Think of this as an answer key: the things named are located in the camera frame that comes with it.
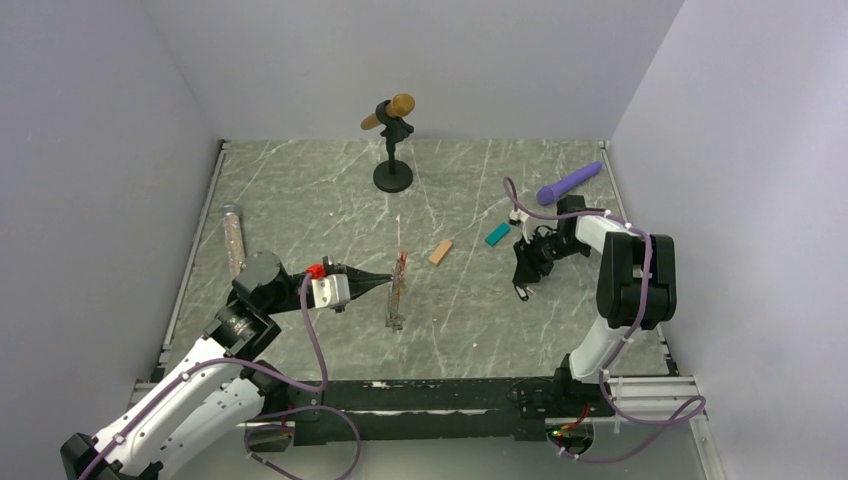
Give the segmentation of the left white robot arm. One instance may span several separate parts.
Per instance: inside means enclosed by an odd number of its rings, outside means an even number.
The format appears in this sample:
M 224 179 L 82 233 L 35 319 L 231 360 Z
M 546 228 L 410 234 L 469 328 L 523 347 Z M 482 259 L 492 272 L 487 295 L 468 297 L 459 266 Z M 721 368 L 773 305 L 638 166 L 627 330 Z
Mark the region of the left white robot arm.
M 179 365 L 108 426 L 94 435 L 74 434 L 62 445 L 67 477 L 166 479 L 236 425 L 279 417 L 291 392 L 321 395 L 328 369 L 310 310 L 340 313 L 392 279 L 330 258 L 291 274 L 272 252 L 248 256 L 226 304 Z M 290 311 L 303 316 L 318 383 L 294 380 L 258 358 L 281 331 L 274 315 Z

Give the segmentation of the red carabiner keyring with chain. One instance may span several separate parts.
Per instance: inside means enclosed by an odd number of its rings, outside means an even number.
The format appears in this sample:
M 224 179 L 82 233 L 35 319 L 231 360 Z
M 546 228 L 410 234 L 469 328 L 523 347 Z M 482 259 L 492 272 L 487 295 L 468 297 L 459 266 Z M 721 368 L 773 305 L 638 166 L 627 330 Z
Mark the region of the red carabiner keyring with chain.
M 400 251 L 392 270 L 391 287 L 387 301 L 387 315 L 385 326 L 392 331 L 399 332 L 403 329 L 404 317 L 400 313 L 400 300 L 405 289 L 405 267 L 408 253 Z

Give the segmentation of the black tagged key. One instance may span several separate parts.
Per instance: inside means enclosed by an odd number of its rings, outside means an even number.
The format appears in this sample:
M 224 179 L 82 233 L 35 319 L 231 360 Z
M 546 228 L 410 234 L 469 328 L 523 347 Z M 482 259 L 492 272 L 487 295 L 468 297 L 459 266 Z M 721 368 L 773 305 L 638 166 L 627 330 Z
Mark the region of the black tagged key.
M 522 302 L 528 301 L 534 294 L 534 292 L 526 285 L 515 284 L 514 290 Z

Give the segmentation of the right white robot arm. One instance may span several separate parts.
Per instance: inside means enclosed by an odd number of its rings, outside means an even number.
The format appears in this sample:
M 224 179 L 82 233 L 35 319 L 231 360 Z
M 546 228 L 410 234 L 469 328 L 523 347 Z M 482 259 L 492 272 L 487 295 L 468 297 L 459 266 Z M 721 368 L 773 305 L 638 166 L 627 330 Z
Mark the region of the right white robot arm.
M 519 299 L 526 301 L 531 285 L 549 276 L 556 261 L 572 255 L 600 256 L 597 317 L 566 357 L 570 377 L 551 390 L 553 406 L 572 416 L 590 402 L 587 384 L 607 379 L 636 331 L 652 330 L 674 315 L 675 251 L 671 237 L 644 233 L 608 210 L 589 209 L 580 195 L 565 196 L 557 208 L 556 215 L 531 214 L 522 208 L 511 212 L 511 222 L 521 228 L 513 246 L 512 284 Z

